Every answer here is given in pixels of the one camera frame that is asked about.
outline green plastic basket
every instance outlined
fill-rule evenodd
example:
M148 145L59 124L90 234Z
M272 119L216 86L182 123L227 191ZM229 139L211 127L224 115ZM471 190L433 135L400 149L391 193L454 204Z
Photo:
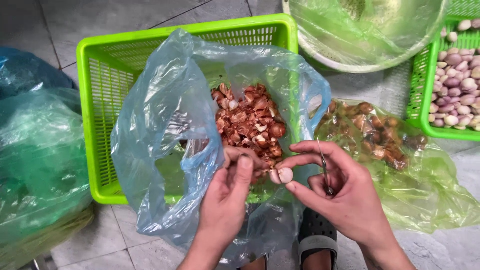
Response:
M95 201L127 204L110 156L110 133L122 102L150 54L177 28L229 45L271 44L298 53L297 24L286 14L179 25L83 39L77 64L90 189ZM180 192L167 194L175 202Z
M456 31L458 22L464 19L480 17L480 1L463 0L454 1L449 9L445 22L447 32ZM480 132L468 127L466 130L455 128L441 128L430 126L428 114L432 99L433 82L438 52L452 47L477 49L480 48L480 31L458 32L458 41L448 42L444 38L437 38L415 56L410 89L410 101L407 107L407 122L424 131L425 134L435 138L459 139L480 141Z

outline plastic bag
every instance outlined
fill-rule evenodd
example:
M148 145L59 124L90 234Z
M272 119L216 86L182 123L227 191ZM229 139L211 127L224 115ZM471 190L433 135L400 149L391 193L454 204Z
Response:
M397 116L334 99L315 137L336 142L369 169L392 226L433 233L480 224L480 204L458 185L448 154Z
M65 73L32 53L0 47L0 100L53 87L75 88Z
M215 123L218 106L210 89L228 81L237 98L251 84L266 86L287 123L280 141L284 150L291 142L312 138L313 127L330 102L328 83L298 54L270 45L205 42L182 29L174 31L149 57L111 134L115 170L138 214L139 233L161 235L188 248L198 225L200 201L224 161ZM309 119L308 104L320 94L322 106ZM179 140L188 140L184 154ZM156 163L171 164L170 158L178 160L181 171L171 166L159 172ZM306 173L308 167L295 171L305 181ZM183 197L170 206L164 196L172 193L168 190L172 185L183 185ZM266 202L247 207L244 227L221 263L239 267L291 247L302 205L284 189L272 193Z
M315 52L352 65L349 71L355 72L354 66L388 68L413 56L437 33L447 4L443 0L290 0L289 8L301 37Z
M0 245L0 270L19 269L33 258L70 238L90 224L93 218L93 204L91 204L82 212L65 215L52 225L27 235L19 241Z
M38 89L0 100L1 248L25 249L18 243L92 201L82 117L68 105L80 105L77 90Z

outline right hand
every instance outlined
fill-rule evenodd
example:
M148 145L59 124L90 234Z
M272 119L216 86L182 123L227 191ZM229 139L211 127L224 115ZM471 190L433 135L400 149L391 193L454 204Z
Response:
M335 195L326 195L323 174L308 178L311 189L296 181L285 187L305 206L320 213L353 241L370 249L386 249L398 245L367 168L354 161L334 142L320 142L320 147ZM310 163L321 166L317 141L302 141L289 148L300 154L278 163L277 169Z

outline fingernail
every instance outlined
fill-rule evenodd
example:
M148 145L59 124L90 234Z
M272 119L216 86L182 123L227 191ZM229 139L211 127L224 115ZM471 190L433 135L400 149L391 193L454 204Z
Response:
M295 192L295 189L297 189L295 187L295 185L293 184L293 182L290 182L288 184L285 185L285 188L288 189L291 193L294 193Z
M253 161L247 154L241 154L239 158L239 165L242 168L248 168L253 165Z

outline gray tile floor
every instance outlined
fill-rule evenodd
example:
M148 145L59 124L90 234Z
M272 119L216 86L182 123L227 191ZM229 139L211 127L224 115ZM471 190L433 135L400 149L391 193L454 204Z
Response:
M280 0L4 0L0 46L43 58L78 81L75 49L84 37L281 12ZM408 100L410 63L370 74L322 73L334 97L363 99L399 115ZM457 165L460 183L480 198L480 143L436 140ZM52 250L60 270L173 270L183 254L158 237L135 231L135 213L98 205L95 221ZM418 269L480 268L480 226L433 234L396 231ZM360 250L338 238L338 268L365 269ZM289 251L271 257L269 269L295 269Z

